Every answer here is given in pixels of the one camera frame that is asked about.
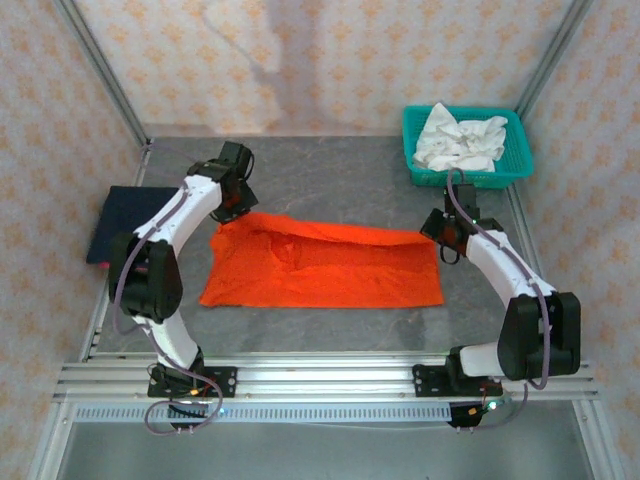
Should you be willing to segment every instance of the teal basket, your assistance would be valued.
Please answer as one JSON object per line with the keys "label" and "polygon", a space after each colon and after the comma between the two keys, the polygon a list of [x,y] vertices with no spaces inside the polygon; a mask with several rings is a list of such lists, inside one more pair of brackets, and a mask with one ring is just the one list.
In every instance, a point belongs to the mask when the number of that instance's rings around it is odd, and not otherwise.
{"label": "teal basket", "polygon": [[[416,167],[413,164],[413,154],[416,153],[416,143],[422,133],[432,106],[409,106],[404,109],[402,116],[402,139],[407,166],[411,171],[411,181],[414,185],[444,187],[447,184],[447,171],[436,172]],[[493,116],[505,117],[508,122],[504,126],[507,136],[504,141],[504,153],[495,162],[495,172],[465,171],[465,179],[478,188],[507,188],[518,178],[525,178],[533,174],[533,158],[529,149],[529,142],[524,133],[522,122],[518,115],[504,108],[484,107],[447,107],[457,121],[488,120]]]}

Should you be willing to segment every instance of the orange towel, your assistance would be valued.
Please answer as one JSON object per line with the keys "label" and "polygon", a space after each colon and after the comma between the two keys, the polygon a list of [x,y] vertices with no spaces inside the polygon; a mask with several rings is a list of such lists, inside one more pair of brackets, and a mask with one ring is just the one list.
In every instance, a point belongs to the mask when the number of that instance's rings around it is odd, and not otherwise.
{"label": "orange towel", "polygon": [[250,213],[220,226],[207,307],[398,308],[444,303],[436,251],[417,232]]}

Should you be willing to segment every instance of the dark blue cloth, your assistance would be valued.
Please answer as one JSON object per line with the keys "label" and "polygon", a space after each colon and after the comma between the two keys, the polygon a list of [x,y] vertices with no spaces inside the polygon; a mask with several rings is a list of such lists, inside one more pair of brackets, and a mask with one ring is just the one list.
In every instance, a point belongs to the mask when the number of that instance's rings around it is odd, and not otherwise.
{"label": "dark blue cloth", "polygon": [[148,222],[175,195],[174,187],[111,187],[93,233],[87,263],[109,263],[111,240]]}

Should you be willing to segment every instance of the patterned wallpaper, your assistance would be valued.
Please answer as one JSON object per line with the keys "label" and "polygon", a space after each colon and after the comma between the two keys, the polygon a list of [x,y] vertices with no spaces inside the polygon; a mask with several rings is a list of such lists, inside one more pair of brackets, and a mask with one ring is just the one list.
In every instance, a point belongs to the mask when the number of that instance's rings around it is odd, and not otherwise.
{"label": "patterned wallpaper", "polygon": [[400,131],[514,107],[570,0],[79,0],[148,134]]}
{"label": "patterned wallpaper", "polygon": [[137,148],[51,0],[0,8],[0,478],[26,476],[101,276],[84,265]]}
{"label": "patterned wallpaper", "polygon": [[583,303],[628,478],[640,471],[640,3],[594,2],[527,122],[523,184],[553,283]]}

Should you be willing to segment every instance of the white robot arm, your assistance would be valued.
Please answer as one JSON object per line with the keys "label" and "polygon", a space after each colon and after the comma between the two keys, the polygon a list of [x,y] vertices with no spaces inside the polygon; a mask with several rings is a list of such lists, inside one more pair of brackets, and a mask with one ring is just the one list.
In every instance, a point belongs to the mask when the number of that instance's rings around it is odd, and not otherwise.
{"label": "white robot arm", "polygon": [[[476,265],[506,309],[497,342],[452,349],[448,360],[455,382],[469,377],[542,377],[544,386],[548,376],[576,373],[580,367],[578,299],[572,293],[558,293],[542,280],[516,253],[500,224],[480,217],[475,187],[452,185],[452,173],[444,192],[445,212],[434,209],[421,233],[440,245],[440,257],[446,263],[455,264],[464,256]],[[453,262],[445,260],[445,248],[456,252]]]}
{"label": "white robot arm", "polygon": [[[258,203],[246,182],[253,161],[248,148],[225,142],[219,158],[189,169],[182,187],[151,220],[114,239],[110,299],[152,340],[160,367],[154,372],[162,377],[154,381],[169,386],[168,397],[202,388],[198,376],[205,371],[202,351],[178,310],[182,281],[177,256],[207,216],[228,223]],[[196,375],[185,376],[188,372]]]}

